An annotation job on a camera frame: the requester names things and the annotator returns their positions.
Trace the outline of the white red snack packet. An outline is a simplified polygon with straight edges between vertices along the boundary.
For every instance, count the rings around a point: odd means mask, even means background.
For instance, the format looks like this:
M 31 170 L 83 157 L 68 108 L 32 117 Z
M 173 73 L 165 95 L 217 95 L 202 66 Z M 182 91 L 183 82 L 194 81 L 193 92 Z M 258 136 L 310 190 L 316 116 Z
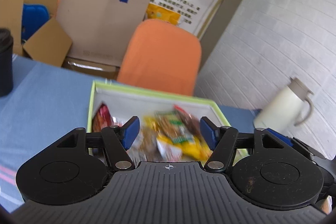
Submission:
M 167 139 L 158 136 L 156 138 L 157 149 L 163 161 L 177 162 L 182 159 L 182 150 L 169 143 Z

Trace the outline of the orange chair backrest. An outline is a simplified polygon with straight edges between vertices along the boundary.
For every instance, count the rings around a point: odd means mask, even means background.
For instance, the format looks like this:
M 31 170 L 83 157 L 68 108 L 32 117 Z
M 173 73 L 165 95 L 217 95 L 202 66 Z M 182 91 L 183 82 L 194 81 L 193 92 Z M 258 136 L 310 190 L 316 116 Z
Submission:
M 171 23 L 148 19 L 131 37 L 117 81 L 192 96 L 201 56 L 201 44 L 195 35 Z

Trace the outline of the yellow snack packet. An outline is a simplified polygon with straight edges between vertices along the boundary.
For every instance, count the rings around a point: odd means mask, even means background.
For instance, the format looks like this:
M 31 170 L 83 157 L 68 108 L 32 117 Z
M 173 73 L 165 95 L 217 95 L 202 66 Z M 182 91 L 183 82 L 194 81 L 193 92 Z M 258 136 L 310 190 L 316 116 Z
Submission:
M 168 137 L 166 137 L 165 135 L 159 132 L 154 116 L 145 116 L 143 118 L 143 121 L 146 127 L 156 132 L 157 137 L 160 136 L 162 138 L 165 138 L 168 140 L 169 143 L 173 144 L 176 147 L 179 147 L 183 153 L 182 159 L 187 158 L 187 159 L 196 160 L 196 161 L 205 161 L 211 155 L 211 151 L 209 147 L 206 145 L 206 143 L 204 142 L 201 143 L 198 140 L 196 140 L 196 142 L 194 143 L 184 142 L 184 143 L 174 144 Z

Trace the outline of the green open cardboard box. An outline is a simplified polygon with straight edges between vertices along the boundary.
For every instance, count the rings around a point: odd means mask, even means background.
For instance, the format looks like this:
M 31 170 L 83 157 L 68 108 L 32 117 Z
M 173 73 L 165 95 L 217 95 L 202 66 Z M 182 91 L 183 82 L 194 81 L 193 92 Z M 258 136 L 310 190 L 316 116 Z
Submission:
M 207 117 L 218 127 L 230 125 L 218 105 L 212 100 L 95 81 L 92 84 L 89 102 L 89 132 L 92 132 L 93 116 L 102 103 L 108 106 L 111 116 L 122 119 L 124 124 L 131 117 L 137 116 L 140 129 L 146 127 L 143 121 L 145 116 L 154 116 L 156 111 L 172 110 L 174 105 L 180 106 L 199 121 L 202 117 Z

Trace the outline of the blue plastic seat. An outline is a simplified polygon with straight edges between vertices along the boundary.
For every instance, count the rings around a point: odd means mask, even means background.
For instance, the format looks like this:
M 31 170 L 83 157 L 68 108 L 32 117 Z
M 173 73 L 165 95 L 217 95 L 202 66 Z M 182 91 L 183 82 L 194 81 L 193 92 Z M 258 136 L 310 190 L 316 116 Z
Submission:
M 21 39 L 28 40 L 49 20 L 50 14 L 46 6 L 40 4 L 24 4 Z

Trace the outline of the green brown snack packet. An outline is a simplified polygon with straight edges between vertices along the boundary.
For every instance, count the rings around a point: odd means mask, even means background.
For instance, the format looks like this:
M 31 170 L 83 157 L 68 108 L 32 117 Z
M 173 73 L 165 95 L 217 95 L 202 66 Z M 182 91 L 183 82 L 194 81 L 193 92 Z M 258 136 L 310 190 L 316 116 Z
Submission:
M 174 144 L 196 140 L 203 142 L 200 130 L 200 121 L 178 105 L 172 110 L 156 111 L 154 114 L 158 130 L 168 137 Z

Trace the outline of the cookie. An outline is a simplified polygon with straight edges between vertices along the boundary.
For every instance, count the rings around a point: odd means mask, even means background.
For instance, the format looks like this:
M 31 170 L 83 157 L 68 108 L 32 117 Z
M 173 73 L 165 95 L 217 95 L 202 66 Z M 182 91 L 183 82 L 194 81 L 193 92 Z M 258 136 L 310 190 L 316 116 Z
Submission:
M 148 127 L 142 127 L 127 154 L 135 165 L 141 161 L 161 161 L 157 147 L 157 134 Z

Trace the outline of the flat cardboard box under bag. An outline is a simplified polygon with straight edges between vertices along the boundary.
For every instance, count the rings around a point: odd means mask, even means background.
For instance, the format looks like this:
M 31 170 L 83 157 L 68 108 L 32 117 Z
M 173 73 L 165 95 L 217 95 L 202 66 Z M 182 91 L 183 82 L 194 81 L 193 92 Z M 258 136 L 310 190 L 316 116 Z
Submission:
M 120 68 L 116 66 L 73 59 L 70 57 L 66 57 L 64 59 L 62 67 L 71 71 L 76 71 L 86 75 L 97 76 L 109 80 L 116 80 L 120 70 Z

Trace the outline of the black coffee cup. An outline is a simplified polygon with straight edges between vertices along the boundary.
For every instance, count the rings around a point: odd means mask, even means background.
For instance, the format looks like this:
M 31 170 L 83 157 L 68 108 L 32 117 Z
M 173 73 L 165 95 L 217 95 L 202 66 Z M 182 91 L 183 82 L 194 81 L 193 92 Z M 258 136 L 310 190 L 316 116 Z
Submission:
M 13 37 L 6 28 L 1 28 L 0 50 L 0 96 L 4 97 L 13 90 Z

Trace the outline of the yellow snack bag background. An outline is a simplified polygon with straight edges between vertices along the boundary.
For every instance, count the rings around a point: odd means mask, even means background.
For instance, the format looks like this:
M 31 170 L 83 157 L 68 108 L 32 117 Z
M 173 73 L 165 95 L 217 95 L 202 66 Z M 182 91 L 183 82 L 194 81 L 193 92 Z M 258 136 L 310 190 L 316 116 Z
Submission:
M 147 19 L 159 19 L 165 22 L 169 22 L 173 25 L 178 25 L 180 14 L 161 7 L 159 5 L 149 4 L 146 10 Z

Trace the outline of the brown paper shopping bag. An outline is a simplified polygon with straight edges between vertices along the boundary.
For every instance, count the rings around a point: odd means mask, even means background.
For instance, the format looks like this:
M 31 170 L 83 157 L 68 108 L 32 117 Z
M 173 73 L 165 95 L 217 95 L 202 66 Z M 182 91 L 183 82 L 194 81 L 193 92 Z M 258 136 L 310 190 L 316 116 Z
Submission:
M 119 67 L 150 0 L 60 0 L 56 20 L 72 39 L 68 56 Z

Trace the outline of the white thermos jug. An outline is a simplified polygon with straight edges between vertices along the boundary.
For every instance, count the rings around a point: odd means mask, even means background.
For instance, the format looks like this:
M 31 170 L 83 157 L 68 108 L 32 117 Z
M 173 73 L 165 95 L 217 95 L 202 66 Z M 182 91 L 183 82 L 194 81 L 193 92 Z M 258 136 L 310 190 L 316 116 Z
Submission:
M 258 113 L 253 121 L 256 128 L 269 128 L 282 133 L 288 127 L 305 123 L 313 114 L 313 92 L 297 77 L 281 89 Z

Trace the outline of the open brown cardboard box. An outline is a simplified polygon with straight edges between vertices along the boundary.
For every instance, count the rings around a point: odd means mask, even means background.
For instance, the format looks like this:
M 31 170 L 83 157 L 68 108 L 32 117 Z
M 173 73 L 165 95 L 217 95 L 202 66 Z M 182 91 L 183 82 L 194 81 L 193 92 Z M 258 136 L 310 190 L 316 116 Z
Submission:
M 1 28 L 14 39 L 13 52 L 61 67 L 72 46 L 56 20 L 59 0 L 1 0 Z

